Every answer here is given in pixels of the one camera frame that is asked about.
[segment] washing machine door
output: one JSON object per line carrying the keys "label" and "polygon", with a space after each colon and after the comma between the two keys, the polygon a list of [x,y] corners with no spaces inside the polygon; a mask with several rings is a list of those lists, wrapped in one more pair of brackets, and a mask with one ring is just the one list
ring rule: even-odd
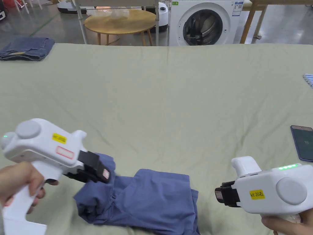
{"label": "washing machine door", "polygon": [[181,18],[179,37],[185,45],[224,44],[230,18],[224,8],[215,3],[200,3]]}

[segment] gray floor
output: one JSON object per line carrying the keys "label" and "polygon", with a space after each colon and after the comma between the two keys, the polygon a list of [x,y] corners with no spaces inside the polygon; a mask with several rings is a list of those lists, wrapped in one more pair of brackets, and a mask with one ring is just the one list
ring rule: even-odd
{"label": "gray floor", "polygon": [[[18,35],[50,37],[58,43],[84,43],[77,15],[60,14],[55,5],[29,8],[18,13],[11,8],[0,21],[0,48]],[[256,12],[246,43],[313,44],[313,9],[299,6],[269,6],[260,30],[262,39],[253,39],[260,12]],[[234,43],[239,43],[248,12],[242,12]],[[88,31],[90,44],[97,44],[96,33]],[[167,32],[160,33],[160,45],[167,44]],[[142,45],[140,34],[121,36],[112,45]]]}

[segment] phone screen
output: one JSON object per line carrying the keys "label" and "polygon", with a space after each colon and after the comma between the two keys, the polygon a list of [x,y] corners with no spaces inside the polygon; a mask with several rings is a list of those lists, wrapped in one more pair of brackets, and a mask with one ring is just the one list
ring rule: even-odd
{"label": "phone screen", "polygon": [[313,129],[301,126],[290,128],[300,160],[313,161]]}

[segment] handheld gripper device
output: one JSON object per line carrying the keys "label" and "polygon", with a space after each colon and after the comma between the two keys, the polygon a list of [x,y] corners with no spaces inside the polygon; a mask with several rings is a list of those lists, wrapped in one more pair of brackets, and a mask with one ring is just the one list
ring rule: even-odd
{"label": "handheld gripper device", "polygon": [[[4,156],[16,163],[30,162],[44,177],[58,180],[64,174],[69,178],[87,182],[108,183],[110,171],[99,160],[99,155],[87,151],[82,143],[86,133],[77,130],[68,133],[44,119],[34,118],[20,123],[15,132],[2,137]],[[29,222],[25,216],[37,193],[29,195],[25,185],[13,196],[11,204],[3,209],[6,235],[44,235],[47,226]]]}
{"label": "handheld gripper device", "polygon": [[250,156],[233,158],[232,166],[238,178],[215,189],[218,202],[294,223],[301,222],[298,213],[313,208],[313,166],[297,163],[262,171]]}

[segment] yellow label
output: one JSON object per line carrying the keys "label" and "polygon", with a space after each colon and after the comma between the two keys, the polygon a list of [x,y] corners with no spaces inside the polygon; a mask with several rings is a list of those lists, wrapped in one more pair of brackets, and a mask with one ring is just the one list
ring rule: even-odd
{"label": "yellow label", "polygon": [[53,133],[52,139],[55,141],[58,141],[59,143],[62,143],[62,144],[66,143],[66,137],[59,135],[57,133]]}
{"label": "yellow label", "polygon": [[22,54],[24,54],[25,52],[13,52],[13,53],[11,53],[10,55],[22,55]]}
{"label": "yellow label", "polygon": [[265,199],[265,195],[262,189],[250,191],[250,196],[252,200]]}

